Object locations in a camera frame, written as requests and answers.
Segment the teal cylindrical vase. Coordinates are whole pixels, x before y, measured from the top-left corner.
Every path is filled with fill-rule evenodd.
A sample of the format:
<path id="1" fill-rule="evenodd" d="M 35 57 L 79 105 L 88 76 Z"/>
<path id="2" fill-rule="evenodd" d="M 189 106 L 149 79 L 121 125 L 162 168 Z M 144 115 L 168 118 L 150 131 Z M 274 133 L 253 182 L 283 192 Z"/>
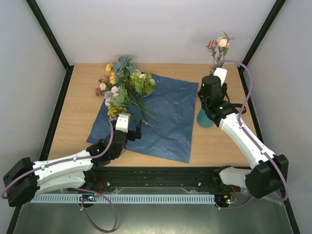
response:
<path id="1" fill-rule="evenodd" d="M 202 128 L 210 128 L 215 124 L 212 120 L 210 120 L 206 116 L 206 113 L 202 108 L 200 109 L 196 120 L 197 120 L 198 125 Z"/>

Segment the blue wrapping paper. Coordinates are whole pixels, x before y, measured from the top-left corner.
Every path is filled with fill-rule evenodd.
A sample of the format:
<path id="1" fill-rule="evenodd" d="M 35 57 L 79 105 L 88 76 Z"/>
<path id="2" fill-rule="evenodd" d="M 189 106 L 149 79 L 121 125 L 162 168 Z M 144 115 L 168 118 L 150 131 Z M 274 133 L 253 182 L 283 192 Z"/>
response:
<path id="1" fill-rule="evenodd" d="M 144 98 L 147 115 L 141 139 L 126 149 L 148 156 L 189 163 L 198 83 L 153 75 L 155 89 Z"/>

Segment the pink rose flower stem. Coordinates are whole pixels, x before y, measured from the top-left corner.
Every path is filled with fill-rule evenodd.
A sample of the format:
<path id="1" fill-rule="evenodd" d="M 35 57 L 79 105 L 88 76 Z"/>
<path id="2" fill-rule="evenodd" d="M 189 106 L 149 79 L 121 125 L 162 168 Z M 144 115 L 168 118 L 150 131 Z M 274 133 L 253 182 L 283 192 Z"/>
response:
<path id="1" fill-rule="evenodd" d="M 226 32 L 223 32 L 223 36 L 218 39 L 213 39 L 208 42 L 206 49 L 210 52 L 213 58 L 213 65 L 210 68 L 210 75 L 212 75 L 217 68 L 222 68 L 225 57 L 229 50 L 230 41 L 234 37 L 229 37 Z"/>

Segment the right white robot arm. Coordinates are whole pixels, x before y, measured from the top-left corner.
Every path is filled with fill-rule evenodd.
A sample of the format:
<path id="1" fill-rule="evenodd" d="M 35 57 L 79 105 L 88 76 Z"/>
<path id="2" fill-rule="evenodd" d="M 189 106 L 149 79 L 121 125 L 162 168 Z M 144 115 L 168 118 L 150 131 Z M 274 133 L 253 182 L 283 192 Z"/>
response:
<path id="1" fill-rule="evenodd" d="M 218 76 L 205 76 L 198 96 L 205 115 L 224 131 L 247 159 L 250 169 L 225 167 L 213 178 L 218 191 L 229 185 L 245 188 L 255 198 L 265 197 L 286 185 L 288 160 L 266 147 L 246 126 L 234 105 L 225 101 L 226 85 Z"/>

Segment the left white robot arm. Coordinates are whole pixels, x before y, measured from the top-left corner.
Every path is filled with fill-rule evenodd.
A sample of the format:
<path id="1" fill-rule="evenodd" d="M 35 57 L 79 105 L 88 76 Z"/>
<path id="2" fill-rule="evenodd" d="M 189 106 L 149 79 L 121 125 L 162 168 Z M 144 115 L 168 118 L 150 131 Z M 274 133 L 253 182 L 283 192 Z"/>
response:
<path id="1" fill-rule="evenodd" d="M 141 139 L 141 122 L 135 130 L 123 129 L 121 122 L 110 120 L 111 133 L 105 139 L 73 155 L 46 161 L 20 159 L 3 177 L 1 198 L 6 199 L 10 207 L 17 207 L 40 194 L 92 186 L 96 180 L 95 169 L 118 158 L 128 141 Z"/>

